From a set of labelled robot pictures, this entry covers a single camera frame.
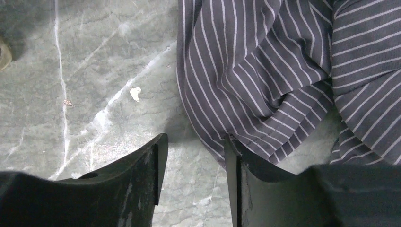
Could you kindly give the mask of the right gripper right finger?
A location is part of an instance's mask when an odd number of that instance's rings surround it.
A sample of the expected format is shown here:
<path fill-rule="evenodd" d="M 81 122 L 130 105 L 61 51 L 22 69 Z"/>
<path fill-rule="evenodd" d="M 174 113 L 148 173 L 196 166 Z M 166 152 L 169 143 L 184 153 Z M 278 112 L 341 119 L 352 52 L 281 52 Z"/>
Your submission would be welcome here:
<path fill-rule="evenodd" d="M 225 138 L 235 227 L 398 227 L 400 166 L 317 165 L 283 170 Z"/>

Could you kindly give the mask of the grey striped underwear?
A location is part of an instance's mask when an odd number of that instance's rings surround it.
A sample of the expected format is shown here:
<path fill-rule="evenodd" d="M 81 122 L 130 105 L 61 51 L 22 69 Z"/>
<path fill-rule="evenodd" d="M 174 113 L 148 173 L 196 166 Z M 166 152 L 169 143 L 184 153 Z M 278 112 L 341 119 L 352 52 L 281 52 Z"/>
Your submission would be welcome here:
<path fill-rule="evenodd" d="M 235 136 L 273 164 L 332 107 L 332 164 L 401 163 L 398 0 L 181 0 L 177 84 L 201 142 L 225 165 Z"/>

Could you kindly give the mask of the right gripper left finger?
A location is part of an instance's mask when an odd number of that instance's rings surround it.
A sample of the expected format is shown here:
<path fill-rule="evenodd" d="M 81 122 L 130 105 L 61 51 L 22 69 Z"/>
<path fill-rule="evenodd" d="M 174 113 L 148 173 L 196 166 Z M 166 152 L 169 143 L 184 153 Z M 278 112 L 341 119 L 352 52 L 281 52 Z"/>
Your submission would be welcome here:
<path fill-rule="evenodd" d="M 168 156 L 161 133 L 136 151 L 77 179 L 0 174 L 3 227 L 149 227 Z"/>

